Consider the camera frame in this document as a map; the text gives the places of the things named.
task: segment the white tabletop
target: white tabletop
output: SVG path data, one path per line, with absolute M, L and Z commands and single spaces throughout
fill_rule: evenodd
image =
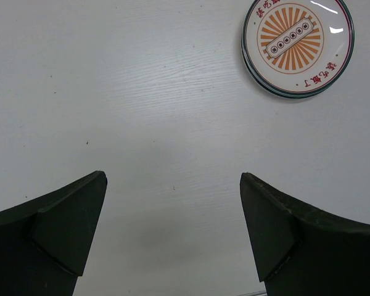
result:
M 370 0 L 346 3 L 347 71 L 292 102 L 243 66 L 252 1 L 0 0 L 0 210 L 104 170 L 76 296 L 262 289 L 242 172 L 370 223 Z

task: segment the white table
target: white table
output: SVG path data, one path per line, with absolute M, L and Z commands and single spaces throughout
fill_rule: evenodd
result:
M 292 102 L 243 66 L 252 1 L 0 0 L 0 210 L 104 170 L 76 296 L 262 289 L 242 172 L 370 223 L 370 0 L 346 2 L 347 71 Z

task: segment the stack of plates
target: stack of plates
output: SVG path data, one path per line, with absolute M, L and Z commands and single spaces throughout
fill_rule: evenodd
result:
M 289 99 L 315 96 L 346 69 L 355 31 L 342 0 L 256 0 L 241 48 L 254 79 Z

